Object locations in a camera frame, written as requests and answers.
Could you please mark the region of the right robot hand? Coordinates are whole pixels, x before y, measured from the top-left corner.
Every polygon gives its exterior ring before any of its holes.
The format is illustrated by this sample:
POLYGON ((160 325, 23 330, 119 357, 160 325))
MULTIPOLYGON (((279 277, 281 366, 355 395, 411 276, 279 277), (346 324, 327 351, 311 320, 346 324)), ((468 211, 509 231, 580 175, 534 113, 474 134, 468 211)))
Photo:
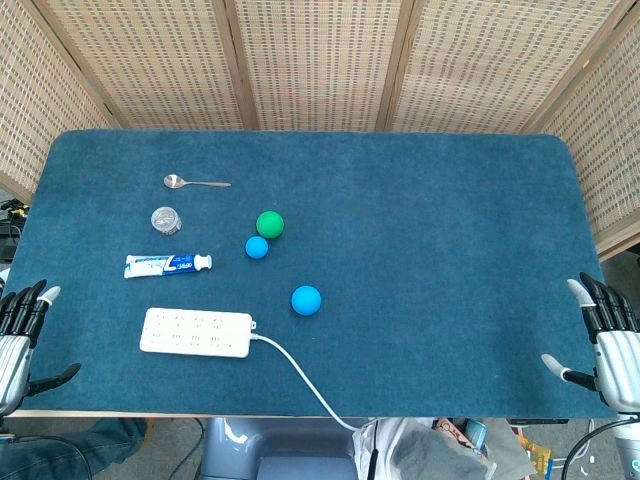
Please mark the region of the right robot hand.
POLYGON ((639 319, 631 302, 619 290, 582 272, 567 281, 587 331, 594 354, 591 374, 560 364, 550 354, 541 360, 565 383, 573 383, 600 395, 619 414, 639 412, 639 319))

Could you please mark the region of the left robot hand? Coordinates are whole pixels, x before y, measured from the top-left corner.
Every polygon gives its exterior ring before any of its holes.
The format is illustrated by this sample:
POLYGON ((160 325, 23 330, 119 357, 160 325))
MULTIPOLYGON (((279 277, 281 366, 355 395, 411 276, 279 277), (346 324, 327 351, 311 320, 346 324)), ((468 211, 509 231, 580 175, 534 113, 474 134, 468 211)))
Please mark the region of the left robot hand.
POLYGON ((69 382, 80 370, 74 363, 62 373, 39 380, 31 379, 31 362, 46 314, 61 288, 46 289, 40 280, 19 292, 1 298, 1 417, 20 408, 26 397, 56 389, 69 382))

